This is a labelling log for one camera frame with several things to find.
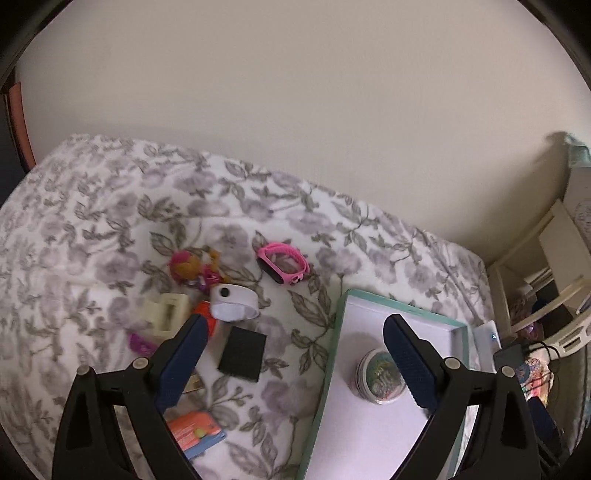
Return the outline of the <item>orange blue card case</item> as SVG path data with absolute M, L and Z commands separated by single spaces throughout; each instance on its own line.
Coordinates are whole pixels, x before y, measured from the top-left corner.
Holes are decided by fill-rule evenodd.
M 226 433 L 207 411 L 193 411 L 167 422 L 167 426 L 188 459 L 204 454 L 221 443 Z

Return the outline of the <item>purple small toy bar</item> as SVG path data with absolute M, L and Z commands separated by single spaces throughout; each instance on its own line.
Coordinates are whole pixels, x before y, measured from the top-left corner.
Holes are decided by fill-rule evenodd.
M 156 344 L 142 338 L 138 334 L 131 333 L 129 335 L 129 348 L 135 354 L 142 356 L 142 357 L 149 358 L 154 354 L 154 352 L 156 351 L 158 346 Z

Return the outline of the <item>cream hair claw clip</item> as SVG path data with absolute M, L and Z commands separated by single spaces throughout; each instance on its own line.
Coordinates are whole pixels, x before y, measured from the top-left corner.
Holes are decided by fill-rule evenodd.
M 173 338 L 190 317 L 191 302 L 186 294 L 161 294 L 157 300 L 146 300 L 142 319 L 148 324 L 147 336 L 156 343 Z

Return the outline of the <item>black charger cube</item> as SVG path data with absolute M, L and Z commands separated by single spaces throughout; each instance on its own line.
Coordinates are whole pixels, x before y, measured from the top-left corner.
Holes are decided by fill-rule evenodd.
M 262 371 L 266 335 L 233 326 L 217 369 L 221 373 L 256 383 Z

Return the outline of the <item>orange red glue tube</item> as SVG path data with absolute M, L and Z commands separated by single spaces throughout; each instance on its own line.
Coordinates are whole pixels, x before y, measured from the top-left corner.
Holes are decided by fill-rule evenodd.
M 200 301 L 193 310 L 193 314 L 200 315 L 206 319 L 207 323 L 207 338 L 211 338 L 214 334 L 217 320 L 211 315 L 211 304 L 208 301 Z

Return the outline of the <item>white round band device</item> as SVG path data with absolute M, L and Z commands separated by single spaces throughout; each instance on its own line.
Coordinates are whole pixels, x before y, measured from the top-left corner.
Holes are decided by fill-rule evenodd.
M 209 311 L 216 320 L 237 322 L 259 316 L 259 297 L 249 288 L 218 284 L 211 288 Z

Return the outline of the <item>pink orange doll toy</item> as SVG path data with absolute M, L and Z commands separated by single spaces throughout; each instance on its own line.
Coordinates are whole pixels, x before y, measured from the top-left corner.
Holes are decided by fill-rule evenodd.
M 169 274 L 178 285 L 197 288 L 201 293 L 208 294 L 212 287 L 226 281 L 219 268 L 221 254 L 211 250 L 208 252 L 208 258 L 208 263 L 202 263 L 200 258 L 190 251 L 177 251 L 172 254 L 169 261 Z

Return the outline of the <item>pink smart watch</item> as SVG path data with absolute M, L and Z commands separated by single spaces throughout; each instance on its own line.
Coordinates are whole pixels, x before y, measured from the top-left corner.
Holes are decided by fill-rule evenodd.
M 280 285 L 294 286 L 310 272 L 307 258 L 286 243 L 269 243 L 256 251 L 259 268 Z

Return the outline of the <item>gold harmonica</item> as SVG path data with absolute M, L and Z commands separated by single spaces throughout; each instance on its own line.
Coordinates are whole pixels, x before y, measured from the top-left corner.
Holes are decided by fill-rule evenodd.
M 204 381 L 202 381 L 201 377 L 197 373 L 193 373 L 185 384 L 183 392 L 191 393 L 201 390 L 204 390 Z

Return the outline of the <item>round colourful tin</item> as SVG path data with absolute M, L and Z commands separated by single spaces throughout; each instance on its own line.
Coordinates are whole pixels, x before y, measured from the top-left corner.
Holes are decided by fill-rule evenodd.
M 520 365 L 515 372 L 522 391 L 526 393 L 533 387 L 533 383 L 538 377 L 539 365 L 535 359 L 532 361 L 526 361 L 524 364 Z

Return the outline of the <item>black plugged adapter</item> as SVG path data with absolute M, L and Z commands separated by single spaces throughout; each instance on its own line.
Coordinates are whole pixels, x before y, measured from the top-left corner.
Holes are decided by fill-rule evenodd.
M 525 363 L 522 345 L 520 343 L 513 343 L 508 347 L 498 350 L 493 354 L 493 362 L 497 371 L 501 371 L 504 367 L 510 367 L 513 370 L 518 369 Z

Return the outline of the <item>white power strip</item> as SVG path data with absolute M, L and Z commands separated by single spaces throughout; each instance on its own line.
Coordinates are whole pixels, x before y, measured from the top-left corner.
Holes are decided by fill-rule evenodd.
M 501 349 L 497 326 L 494 321 L 483 323 L 473 330 L 475 346 L 482 371 L 495 373 L 494 355 Z

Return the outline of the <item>teal rimmed white tray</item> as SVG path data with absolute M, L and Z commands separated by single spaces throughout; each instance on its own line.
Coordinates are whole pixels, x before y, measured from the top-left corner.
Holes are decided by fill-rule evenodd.
M 466 324 L 367 291 L 349 289 L 339 299 L 324 388 L 308 434 L 298 479 L 389 479 L 427 423 L 409 391 L 386 405 L 359 396 L 353 384 L 363 355 L 384 348 L 383 326 L 402 315 L 443 357 L 469 364 Z

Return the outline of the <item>round tin with beads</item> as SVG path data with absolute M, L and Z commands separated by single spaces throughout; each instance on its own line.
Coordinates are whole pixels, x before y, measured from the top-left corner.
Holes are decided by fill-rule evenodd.
M 363 400 L 377 405 L 396 401 L 406 390 L 406 383 L 386 349 L 366 353 L 356 364 L 353 385 Z

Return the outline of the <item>cream white toy shelf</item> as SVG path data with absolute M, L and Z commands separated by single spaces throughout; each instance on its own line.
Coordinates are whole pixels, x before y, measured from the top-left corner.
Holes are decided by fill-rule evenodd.
M 487 270 L 501 341 L 555 313 L 568 323 L 539 346 L 552 360 L 590 342 L 590 169 L 570 171 L 565 195 Z

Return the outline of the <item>floral grey white blanket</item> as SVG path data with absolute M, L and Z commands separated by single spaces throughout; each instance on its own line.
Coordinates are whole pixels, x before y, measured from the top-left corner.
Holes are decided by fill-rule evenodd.
M 286 243 L 310 272 L 280 285 L 256 251 Z M 356 288 L 476 326 L 493 316 L 483 261 L 376 206 L 283 172 L 143 140 L 74 135 L 1 209 L 1 424 L 47 479 L 76 369 L 119 370 L 142 305 L 177 286 L 173 253 L 221 254 L 229 281 L 259 297 L 266 335 L 256 383 L 205 356 L 205 409 L 228 437 L 195 460 L 206 479 L 291 479 L 324 383 L 339 297 Z

